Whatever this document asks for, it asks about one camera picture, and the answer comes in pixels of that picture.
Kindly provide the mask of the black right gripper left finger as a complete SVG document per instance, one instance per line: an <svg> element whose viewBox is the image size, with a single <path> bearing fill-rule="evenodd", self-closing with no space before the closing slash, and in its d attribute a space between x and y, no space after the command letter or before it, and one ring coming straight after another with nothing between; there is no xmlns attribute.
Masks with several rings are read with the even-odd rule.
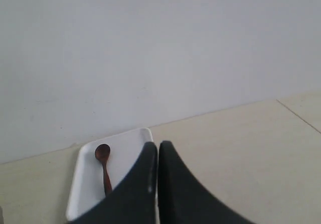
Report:
<svg viewBox="0 0 321 224"><path fill-rule="evenodd" d="M70 223L156 223L157 165L157 147L153 142L146 142L116 188Z"/></svg>

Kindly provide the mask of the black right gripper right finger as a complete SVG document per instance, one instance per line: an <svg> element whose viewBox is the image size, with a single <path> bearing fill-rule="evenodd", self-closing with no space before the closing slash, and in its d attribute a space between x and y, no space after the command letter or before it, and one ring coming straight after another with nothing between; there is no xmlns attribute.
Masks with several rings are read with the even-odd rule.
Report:
<svg viewBox="0 0 321 224"><path fill-rule="evenodd" d="M160 223L252 223L213 196L170 141L159 146L158 209Z"/></svg>

